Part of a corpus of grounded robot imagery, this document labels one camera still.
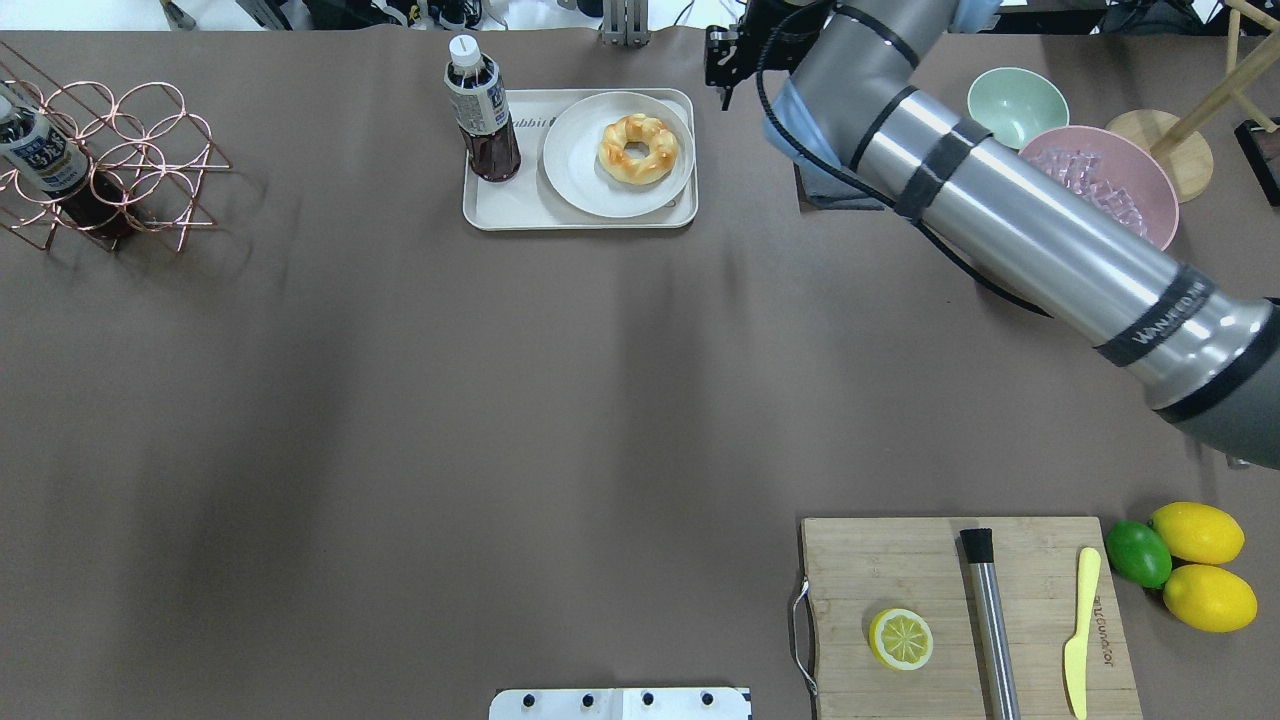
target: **white bottle cap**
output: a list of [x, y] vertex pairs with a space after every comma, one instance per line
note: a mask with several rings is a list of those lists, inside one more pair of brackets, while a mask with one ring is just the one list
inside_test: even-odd
[[480, 44], [470, 35], [460, 35], [449, 41], [449, 55], [454, 68], [474, 68], [480, 64]]

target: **copper wire bottle rack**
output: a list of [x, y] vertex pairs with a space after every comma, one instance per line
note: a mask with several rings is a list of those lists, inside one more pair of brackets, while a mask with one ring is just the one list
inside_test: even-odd
[[[232, 163], [214, 142], [209, 122], [187, 109], [180, 90], [168, 82], [147, 82], [116, 96], [101, 82], [63, 85], [3, 40], [0, 72], [8, 78], [4, 91], [12, 99], [45, 113], [90, 156], [90, 187], [95, 173], [108, 173], [115, 181], [123, 199], [99, 200], [115, 206], [140, 234], [155, 237], [179, 254], [192, 231], [218, 227], [200, 196], [206, 173], [230, 170]], [[96, 227], [77, 225], [17, 169], [0, 168], [0, 228], [9, 234], [49, 251], [65, 228], [108, 252], [115, 251], [119, 241], [86, 232]]]

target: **green bowl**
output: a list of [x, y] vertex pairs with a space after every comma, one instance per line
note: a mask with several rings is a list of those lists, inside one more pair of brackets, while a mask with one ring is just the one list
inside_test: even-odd
[[1024, 68], [995, 68], [978, 76], [969, 86], [969, 117], [1014, 150], [1071, 122], [1062, 92]]

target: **brown tabletop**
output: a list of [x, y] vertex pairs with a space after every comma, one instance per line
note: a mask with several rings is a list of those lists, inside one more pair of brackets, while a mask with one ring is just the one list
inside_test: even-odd
[[[639, 51], [486, 33], [511, 88], [677, 87], [680, 231], [484, 233], [460, 210], [447, 33], [6, 33], [55, 78], [164, 79], [237, 172], [173, 256], [0, 242], [0, 716], [483, 719], [512, 687], [733, 684], [810, 712], [797, 519], [1233, 512], [1261, 618], [1192, 630], [1119, 584], [1152, 719], [1280, 700], [1280, 473], [1229, 470], [1066, 327], [890, 213], [803, 210], [701, 32]], [[1221, 38], [945, 37], [952, 108], [1019, 64], [1073, 119], [1185, 111]], [[1251, 95], [1280, 106], [1280, 74]], [[1231, 137], [1170, 252], [1280, 291]]]

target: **cutting board handle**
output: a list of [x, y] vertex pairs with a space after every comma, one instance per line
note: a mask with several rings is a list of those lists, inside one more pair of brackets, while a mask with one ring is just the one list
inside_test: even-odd
[[[788, 619], [791, 624], [791, 657], [795, 659], [796, 667], [800, 669], [800, 674], [804, 675], [805, 684], [809, 685], [809, 694], [813, 696], [814, 700], [817, 700], [818, 683], [813, 679], [813, 674], [809, 673], [809, 669], [804, 666], [804, 660], [800, 659], [800, 630], [799, 630], [799, 624], [796, 623], [796, 618], [800, 614], [800, 603], [805, 602], [808, 598], [809, 598], [809, 578], [803, 578], [800, 580], [800, 589], [796, 592], [795, 598], [791, 600], [791, 618]], [[809, 623], [809, 628], [810, 629], [813, 628], [812, 620]], [[809, 647], [813, 647], [812, 633], [810, 633]]]

